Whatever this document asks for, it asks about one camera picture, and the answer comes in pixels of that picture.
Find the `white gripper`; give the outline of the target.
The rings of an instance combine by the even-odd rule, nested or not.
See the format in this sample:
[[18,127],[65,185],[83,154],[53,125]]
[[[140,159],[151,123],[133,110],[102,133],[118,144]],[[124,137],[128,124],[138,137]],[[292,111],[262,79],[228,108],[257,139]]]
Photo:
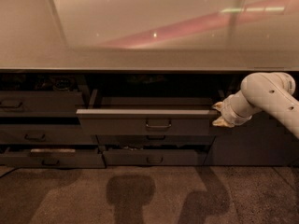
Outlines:
[[213,109],[221,111],[221,116],[212,122],[215,127],[234,128],[251,120],[262,109],[249,103],[241,91],[229,95],[223,102],[217,102]]

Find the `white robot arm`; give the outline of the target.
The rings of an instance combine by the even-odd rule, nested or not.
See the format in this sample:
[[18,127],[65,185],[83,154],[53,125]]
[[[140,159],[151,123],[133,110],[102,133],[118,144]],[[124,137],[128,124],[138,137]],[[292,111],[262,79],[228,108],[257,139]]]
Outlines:
[[296,83],[287,73],[253,73],[246,76],[240,90],[213,108],[221,115],[212,122],[216,127],[240,126],[264,111],[299,138],[299,101],[293,97]]

